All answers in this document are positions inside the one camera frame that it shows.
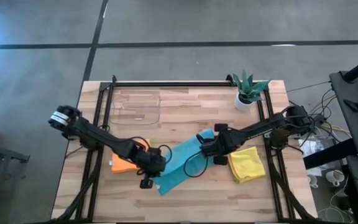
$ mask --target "succulent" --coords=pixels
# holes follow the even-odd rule
[[[259,93],[267,89],[269,81],[258,82],[255,85],[252,83],[254,75],[247,78],[245,70],[242,71],[242,81],[236,74],[233,74],[234,83],[239,88],[239,99],[243,103],[251,103],[261,100]]]

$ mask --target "blue towel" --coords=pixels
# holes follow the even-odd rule
[[[212,129],[204,130],[200,133],[203,138],[214,138],[214,132]],[[165,167],[164,172],[160,177],[154,178],[154,182],[157,186],[160,195],[164,195],[172,188],[189,178],[185,171],[183,171],[183,165],[185,161],[194,153],[200,151],[201,143],[194,136],[193,138],[175,146],[172,149],[172,159]],[[169,153],[164,155],[166,159],[169,159]],[[194,156],[186,164],[186,172],[189,175],[197,175],[205,168],[206,159],[199,153]],[[208,159],[208,167],[213,164],[213,158]]]

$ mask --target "yellow towel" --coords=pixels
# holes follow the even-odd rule
[[[232,152],[229,155],[229,164],[236,182],[239,184],[263,177],[266,174],[256,147]]]

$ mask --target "white mug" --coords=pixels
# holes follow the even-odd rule
[[[343,175],[340,170],[332,170],[326,173],[326,178],[333,183],[335,187],[338,187],[339,184],[345,180],[345,175]]]
[[[317,177],[315,175],[308,174],[308,179],[309,179],[310,187],[314,189],[318,188]]]

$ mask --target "gray floor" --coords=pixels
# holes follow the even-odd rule
[[[102,0],[0,0],[0,44],[91,43]],[[358,0],[110,0],[102,42],[358,40]],[[67,142],[47,120],[76,105],[89,49],[0,50],[0,145],[31,154],[13,164],[0,223],[48,220]],[[90,80],[222,80],[244,68],[287,90],[328,81],[358,63],[358,45],[98,49]],[[288,97],[310,110],[324,84]],[[346,128],[339,106],[332,124]],[[318,209],[327,192],[317,194]]]

